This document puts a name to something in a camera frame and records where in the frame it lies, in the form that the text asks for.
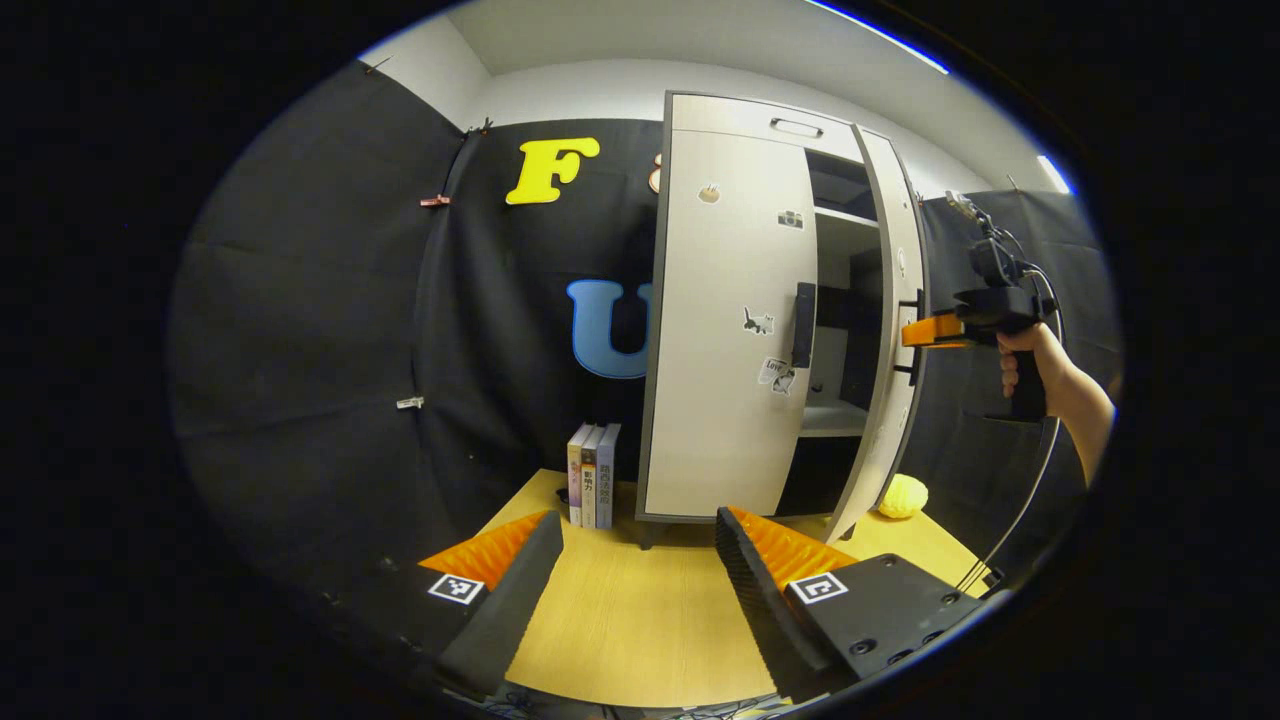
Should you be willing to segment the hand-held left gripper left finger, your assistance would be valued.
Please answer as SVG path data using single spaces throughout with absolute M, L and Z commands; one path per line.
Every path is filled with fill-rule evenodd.
M 564 547 L 561 515 L 508 521 L 413 565 L 385 559 L 308 611 L 417 694 L 498 693 Z

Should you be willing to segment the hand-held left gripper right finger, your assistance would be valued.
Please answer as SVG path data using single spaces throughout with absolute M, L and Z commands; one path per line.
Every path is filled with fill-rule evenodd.
M 856 560 L 736 507 L 717 511 L 716 551 L 778 696 L 796 705 L 876 683 L 1007 598 L 979 600 L 896 553 Z

